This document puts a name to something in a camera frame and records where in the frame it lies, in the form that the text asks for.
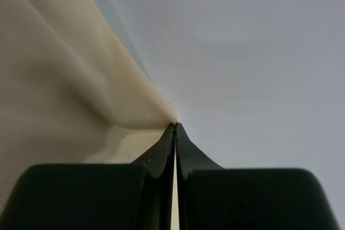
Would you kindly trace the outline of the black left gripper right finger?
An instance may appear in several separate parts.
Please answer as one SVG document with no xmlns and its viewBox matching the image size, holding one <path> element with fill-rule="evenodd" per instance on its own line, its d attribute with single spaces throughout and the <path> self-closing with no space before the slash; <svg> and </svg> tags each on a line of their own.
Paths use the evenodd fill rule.
<svg viewBox="0 0 345 230">
<path fill-rule="evenodd" d="M 175 126 L 180 229 L 339 229 L 317 178 L 296 168 L 225 169 Z"/>
</svg>

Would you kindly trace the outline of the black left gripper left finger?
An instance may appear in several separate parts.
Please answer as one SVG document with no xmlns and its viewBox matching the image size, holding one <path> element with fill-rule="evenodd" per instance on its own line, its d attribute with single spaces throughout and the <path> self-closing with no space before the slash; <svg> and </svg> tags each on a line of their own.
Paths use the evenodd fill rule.
<svg viewBox="0 0 345 230">
<path fill-rule="evenodd" d="M 129 164 L 41 164 L 18 179 L 1 229 L 169 229 L 175 126 Z"/>
</svg>

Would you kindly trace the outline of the beige trousers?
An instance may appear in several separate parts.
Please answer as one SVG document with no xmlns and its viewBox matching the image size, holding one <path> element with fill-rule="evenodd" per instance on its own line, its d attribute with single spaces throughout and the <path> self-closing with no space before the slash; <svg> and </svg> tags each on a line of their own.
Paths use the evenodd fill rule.
<svg viewBox="0 0 345 230">
<path fill-rule="evenodd" d="M 43 163 L 129 163 L 177 109 L 94 0 L 1 0 L 1 205 Z"/>
</svg>

